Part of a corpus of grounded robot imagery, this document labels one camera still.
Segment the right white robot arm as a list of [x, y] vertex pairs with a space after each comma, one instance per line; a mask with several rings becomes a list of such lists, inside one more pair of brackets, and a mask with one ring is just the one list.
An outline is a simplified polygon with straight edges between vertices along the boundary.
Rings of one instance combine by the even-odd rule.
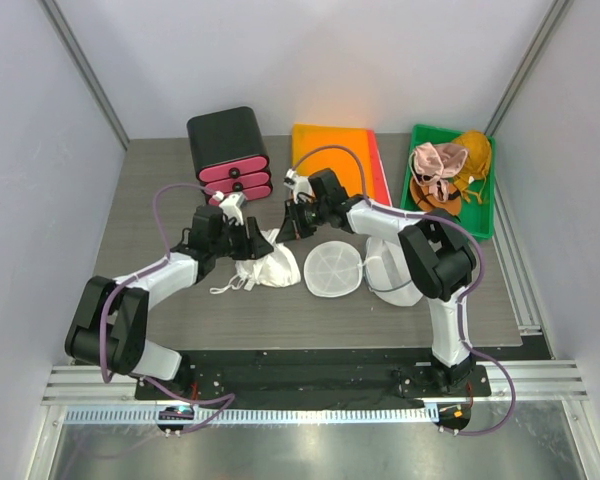
[[445, 395], [464, 389], [476, 364], [468, 339], [467, 297], [473, 270], [482, 257], [473, 236], [441, 209], [418, 214], [379, 204], [363, 194], [350, 196], [330, 169], [309, 177], [290, 169], [284, 185], [291, 189], [292, 198], [285, 202], [279, 243], [307, 238], [329, 224], [400, 249], [410, 279], [428, 300], [433, 386]]

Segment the white bra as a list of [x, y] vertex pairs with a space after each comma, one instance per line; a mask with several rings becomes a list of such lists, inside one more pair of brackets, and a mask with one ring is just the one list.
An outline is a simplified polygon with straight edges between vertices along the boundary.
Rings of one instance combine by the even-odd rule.
[[235, 262], [236, 273], [223, 287], [209, 289], [212, 295], [223, 294], [229, 290], [251, 291], [256, 286], [286, 288], [298, 284], [301, 273], [293, 252], [284, 244], [278, 243], [278, 229], [263, 232], [273, 251], [257, 260]]

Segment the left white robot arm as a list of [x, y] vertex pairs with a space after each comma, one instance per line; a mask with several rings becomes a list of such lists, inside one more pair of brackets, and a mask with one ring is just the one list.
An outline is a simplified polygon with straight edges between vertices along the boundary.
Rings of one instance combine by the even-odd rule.
[[65, 339], [65, 352], [113, 374], [149, 377], [170, 398], [193, 385], [189, 361], [176, 350], [147, 339], [150, 311], [171, 295], [200, 283], [220, 258], [259, 260], [273, 246], [253, 217], [213, 205], [196, 209], [180, 242], [159, 261], [114, 279], [94, 276], [84, 287]]

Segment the pink bra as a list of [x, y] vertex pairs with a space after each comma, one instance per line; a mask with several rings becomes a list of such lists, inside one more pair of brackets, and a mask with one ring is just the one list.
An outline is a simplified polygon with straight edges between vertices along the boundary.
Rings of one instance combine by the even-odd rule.
[[425, 194], [446, 203], [451, 197], [449, 180], [461, 172], [468, 155], [468, 149], [459, 144], [426, 142], [412, 151], [410, 170]]

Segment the white mesh laundry bag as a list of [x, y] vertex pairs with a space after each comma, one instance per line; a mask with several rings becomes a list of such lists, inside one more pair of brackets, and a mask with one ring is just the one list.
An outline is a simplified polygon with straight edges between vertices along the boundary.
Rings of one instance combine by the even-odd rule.
[[303, 275], [310, 293], [322, 298], [344, 297], [363, 282], [379, 299], [396, 307], [411, 307], [423, 298], [401, 249], [376, 237], [366, 240], [365, 258], [342, 241], [318, 245], [307, 255]]

